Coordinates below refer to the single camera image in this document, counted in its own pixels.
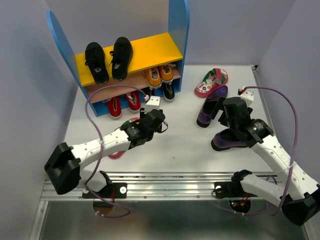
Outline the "black white high-top sneaker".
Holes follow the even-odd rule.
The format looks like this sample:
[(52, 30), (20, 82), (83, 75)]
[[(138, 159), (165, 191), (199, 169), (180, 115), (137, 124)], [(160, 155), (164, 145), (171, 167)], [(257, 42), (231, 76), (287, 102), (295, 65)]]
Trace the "black white high-top sneaker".
[(149, 87), (143, 88), (142, 91), (149, 97), (154, 95), (154, 90)]

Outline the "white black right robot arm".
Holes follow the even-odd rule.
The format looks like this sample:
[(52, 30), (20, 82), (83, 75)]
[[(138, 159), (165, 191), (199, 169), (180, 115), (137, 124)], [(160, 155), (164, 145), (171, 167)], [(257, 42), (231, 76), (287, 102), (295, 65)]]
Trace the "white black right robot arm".
[(217, 182), (218, 199), (242, 197), (248, 193), (279, 206), (286, 218), (302, 226), (320, 211), (320, 184), (310, 177), (284, 150), (273, 130), (262, 119), (251, 118), (252, 108), (240, 97), (222, 97), (212, 111), (232, 135), (259, 155), (288, 187), (263, 180), (251, 171), (241, 170), (230, 181)]

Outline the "pink patterned sandal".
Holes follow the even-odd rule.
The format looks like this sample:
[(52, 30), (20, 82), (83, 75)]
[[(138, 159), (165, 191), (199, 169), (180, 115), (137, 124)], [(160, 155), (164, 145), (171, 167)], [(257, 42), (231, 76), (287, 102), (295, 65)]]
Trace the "pink patterned sandal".
[(213, 68), (204, 76), (194, 93), (200, 98), (206, 98), (214, 91), (225, 86), (229, 80), (228, 73), (221, 68)]
[[(133, 118), (130, 118), (129, 120), (127, 120), (126, 122), (124, 122), (121, 126), (125, 126), (125, 125), (128, 125), (129, 123), (132, 123), (132, 122), (135, 122), (137, 120), (139, 120), (140, 118), (139, 117), (133, 117)], [(126, 151), (118, 151), (118, 152), (114, 152), (110, 155), (108, 155), (108, 157), (112, 160), (116, 160), (116, 159), (119, 159), (122, 155), (124, 155), (126, 153)]]

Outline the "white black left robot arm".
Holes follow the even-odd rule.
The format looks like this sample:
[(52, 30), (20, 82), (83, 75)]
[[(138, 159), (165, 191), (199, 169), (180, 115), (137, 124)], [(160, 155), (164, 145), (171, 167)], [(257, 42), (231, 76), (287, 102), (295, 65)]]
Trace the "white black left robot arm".
[(102, 158), (116, 152), (128, 151), (152, 140), (165, 122), (162, 110), (153, 109), (142, 118), (116, 129), (110, 134), (73, 146), (63, 142), (53, 150), (44, 170), (56, 193), (64, 195), (74, 189), (85, 189), (106, 197), (111, 184), (104, 171), (90, 171), (86, 167), (100, 163)]

